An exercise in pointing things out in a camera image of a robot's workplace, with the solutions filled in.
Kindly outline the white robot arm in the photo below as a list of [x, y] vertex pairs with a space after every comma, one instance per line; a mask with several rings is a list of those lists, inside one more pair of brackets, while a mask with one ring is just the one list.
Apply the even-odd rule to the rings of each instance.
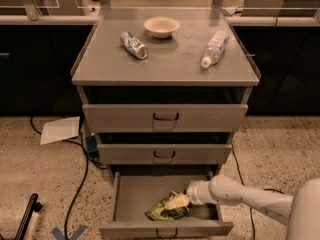
[[293, 196], [244, 186], [224, 175], [194, 181], [185, 194], [166, 204], [167, 210], [192, 205], [245, 204], [287, 226], [286, 240], [320, 240], [320, 179], [303, 183]]

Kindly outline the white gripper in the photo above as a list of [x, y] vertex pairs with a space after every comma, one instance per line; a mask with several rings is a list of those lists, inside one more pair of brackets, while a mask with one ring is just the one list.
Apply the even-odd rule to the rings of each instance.
[[204, 205], [212, 202], [209, 190], [209, 181], [192, 181], [187, 187], [186, 194], [180, 193], [165, 203], [167, 210], [187, 207], [191, 202], [193, 205]]

